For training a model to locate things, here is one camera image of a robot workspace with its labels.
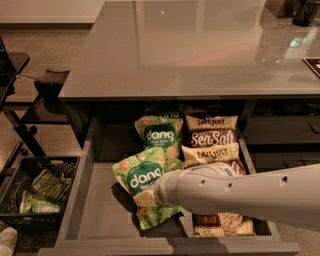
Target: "gray table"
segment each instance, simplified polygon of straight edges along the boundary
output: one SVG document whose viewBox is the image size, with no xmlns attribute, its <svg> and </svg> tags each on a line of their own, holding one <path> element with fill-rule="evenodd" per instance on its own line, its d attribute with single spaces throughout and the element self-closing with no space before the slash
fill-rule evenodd
<svg viewBox="0 0 320 256">
<path fill-rule="evenodd" d="M 60 100 L 83 141 L 92 102 L 317 97 L 302 58 L 318 56 L 319 23 L 277 19 L 263 0 L 108 1 Z"/>
</svg>

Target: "drawer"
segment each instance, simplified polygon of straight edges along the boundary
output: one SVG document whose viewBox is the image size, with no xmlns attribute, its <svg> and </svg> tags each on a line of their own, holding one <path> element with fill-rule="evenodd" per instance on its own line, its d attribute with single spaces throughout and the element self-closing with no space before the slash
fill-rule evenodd
<svg viewBox="0 0 320 256">
<path fill-rule="evenodd" d="M 251 153 L 254 166 L 259 171 L 280 170 L 320 163 L 320 152 Z"/>
<path fill-rule="evenodd" d="M 261 116 L 248 119 L 247 144 L 319 143 L 319 116 Z"/>
<path fill-rule="evenodd" d="M 139 232 L 132 220 L 134 203 L 113 177 L 112 158 L 117 156 L 112 149 L 122 151 L 118 156 L 123 157 L 140 148 L 133 140 L 123 148 L 113 147 L 114 138 L 118 144 L 128 143 L 130 129 L 126 125 L 103 125 L 97 118 L 92 119 L 56 245 L 42 248 L 39 256 L 295 255 L 299 251 L 297 243 L 281 241 L 274 223 L 258 220 L 257 236 L 188 237 L 190 215 Z M 240 146 L 253 171 L 243 141 Z"/>
</svg>

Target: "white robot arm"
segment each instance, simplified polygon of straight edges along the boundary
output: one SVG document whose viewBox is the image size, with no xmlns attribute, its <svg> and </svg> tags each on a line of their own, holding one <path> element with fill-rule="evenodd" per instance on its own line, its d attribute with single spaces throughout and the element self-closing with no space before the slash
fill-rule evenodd
<svg viewBox="0 0 320 256">
<path fill-rule="evenodd" d="M 320 164 L 235 176 L 214 163 L 168 172 L 153 189 L 157 203 L 195 214 L 232 212 L 320 231 L 319 183 Z"/>
</svg>

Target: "floor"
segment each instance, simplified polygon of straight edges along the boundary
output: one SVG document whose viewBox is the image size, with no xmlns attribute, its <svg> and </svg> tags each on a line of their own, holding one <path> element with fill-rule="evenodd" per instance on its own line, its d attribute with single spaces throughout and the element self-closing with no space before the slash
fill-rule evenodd
<svg viewBox="0 0 320 256">
<path fill-rule="evenodd" d="M 77 61 L 77 54 L 88 33 L 89 29 L 86 28 L 0 29 L 8 51 L 26 52 L 31 58 L 22 73 L 23 76 L 15 83 L 16 94 L 10 96 L 8 101 L 32 101 L 35 98 L 37 92 L 33 86 L 33 79 L 30 77 L 37 78 L 46 69 L 56 71 L 71 69 Z M 35 137 L 47 155 L 77 155 L 80 153 L 81 149 L 70 126 L 37 125 L 37 128 L 38 132 Z M 1 113 L 0 170 L 18 141 L 19 137 L 12 129 L 11 123 Z M 297 242 L 300 245 L 301 253 L 297 255 L 320 255 L 320 233 L 280 224 L 277 227 L 282 240 Z M 30 237 L 20 236 L 15 255 L 37 255 L 37 246 L 30 248 L 30 244 L 37 244 L 37 241 L 32 241 Z"/>
</svg>

